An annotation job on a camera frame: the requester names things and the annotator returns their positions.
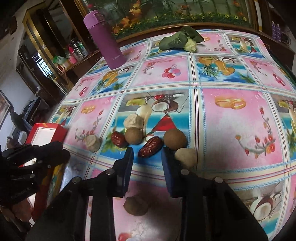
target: red date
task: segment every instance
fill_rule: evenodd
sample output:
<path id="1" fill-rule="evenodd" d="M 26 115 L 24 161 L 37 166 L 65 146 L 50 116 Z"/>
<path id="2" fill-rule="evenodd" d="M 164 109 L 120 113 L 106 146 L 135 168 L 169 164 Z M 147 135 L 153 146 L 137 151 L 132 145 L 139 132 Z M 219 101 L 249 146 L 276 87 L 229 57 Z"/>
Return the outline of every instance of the red date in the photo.
<path id="1" fill-rule="evenodd" d="M 147 143 L 139 150 L 138 156 L 150 157 L 157 153 L 163 146 L 163 141 L 159 137 L 152 137 Z"/>
<path id="2" fill-rule="evenodd" d="M 118 131 L 115 131 L 111 135 L 111 141 L 115 146 L 118 146 L 120 148 L 124 148 L 128 146 L 128 143 L 126 142 L 126 139 L 124 138 L 124 135 Z"/>

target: pink tablecloth pattern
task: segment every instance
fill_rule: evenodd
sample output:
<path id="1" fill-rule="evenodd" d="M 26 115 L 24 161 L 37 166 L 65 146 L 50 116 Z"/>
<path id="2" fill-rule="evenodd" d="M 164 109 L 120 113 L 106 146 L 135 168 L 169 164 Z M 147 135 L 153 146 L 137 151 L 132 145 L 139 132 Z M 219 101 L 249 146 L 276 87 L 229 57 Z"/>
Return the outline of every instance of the pink tablecloth pattern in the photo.
<path id="1" fill-rule="evenodd" d="M 164 36 L 121 48 L 127 62 L 110 70 L 104 59 L 82 77 L 52 117 L 69 128 L 64 147 L 72 158 L 63 186 L 74 176 L 92 178 L 124 155 L 111 143 L 132 113 L 146 113 L 143 132 L 163 137 L 178 128 L 196 149 L 201 177 L 222 177 L 257 218 L 271 240 L 296 205 L 296 94 L 283 69 L 258 36 L 230 30 L 199 30 L 197 53 L 158 49 Z M 91 153 L 84 138 L 102 141 Z M 125 198 L 114 199 L 116 238 L 175 240 L 180 200 L 167 193 L 160 153 L 137 157 L 134 149 L 126 197 L 149 203 L 141 217 L 128 214 Z M 89 240 L 91 199 L 86 223 Z"/>

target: metal screw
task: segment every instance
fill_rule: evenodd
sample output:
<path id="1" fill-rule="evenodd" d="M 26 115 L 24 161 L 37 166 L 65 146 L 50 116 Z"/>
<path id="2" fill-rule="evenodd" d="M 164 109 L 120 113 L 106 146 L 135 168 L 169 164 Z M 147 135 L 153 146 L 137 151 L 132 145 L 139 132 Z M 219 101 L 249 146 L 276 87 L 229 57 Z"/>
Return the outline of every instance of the metal screw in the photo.
<path id="1" fill-rule="evenodd" d="M 190 171 L 188 171 L 187 169 L 182 169 L 181 170 L 182 175 L 188 175 L 189 173 L 190 173 Z"/>
<path id="2" fill-rule="evenodd" d="M 222 182 L 223 182 L 223 179 L 222 179 L 221 177 L 215 177 L 215 178 L 214 178 L 214 181 L 215 181 L 216 183 L 222 183 Z"/>
<path id="3" fill-rule="evenodd" d="M 115 171 L 112 168 L 109 168 L 109 169 L 106 170 L 107 175 L 113 175 L 114 173 L 115 173 Z"/>
<path id="4" fill-rule="evenodd" d="M 80 177 L 74 177 L 74 178 L 72 178 L 72 183 L 74 183 L 74 184 L 76 184 L 76 183 L 78 183 L 80 181 L 81 181 L 81 178 Z"/>

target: framed painting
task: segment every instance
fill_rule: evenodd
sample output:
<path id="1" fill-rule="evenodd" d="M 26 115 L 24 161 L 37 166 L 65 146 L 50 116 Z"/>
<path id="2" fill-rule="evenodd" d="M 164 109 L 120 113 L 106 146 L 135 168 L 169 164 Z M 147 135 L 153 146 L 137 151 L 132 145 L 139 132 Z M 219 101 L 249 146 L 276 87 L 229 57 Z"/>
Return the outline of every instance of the framed painting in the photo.
<path id="1" fill-rule="evenodd" d="M 0 128 L 2 127 L 4 119 L 7 116 L 7 113 L 11 106 L 11 102 L 3 94 L 3 91 L 0 91 Z"/>

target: pink container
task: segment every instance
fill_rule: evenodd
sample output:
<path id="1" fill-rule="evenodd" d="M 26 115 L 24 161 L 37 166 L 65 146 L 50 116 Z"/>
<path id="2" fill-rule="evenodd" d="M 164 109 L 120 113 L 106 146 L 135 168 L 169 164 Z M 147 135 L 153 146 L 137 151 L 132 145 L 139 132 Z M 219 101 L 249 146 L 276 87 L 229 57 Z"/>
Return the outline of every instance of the pink container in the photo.
<path id="1" fill-rule="evenodd" d="M 77 59 L 75 58 L 73 53 L 69 54 L 69 61 L 71 64 L 76 64 L 77 63 Z"/>
<path id="2" fill-rule="evenodd" d="M 109 68 L 116 69 L 123 65 L 126 58 L 120 51 L 112 35 L 111 27 L 102 14 L 98 10 L 94 10 L 86 15 L 83 21 Z"/>

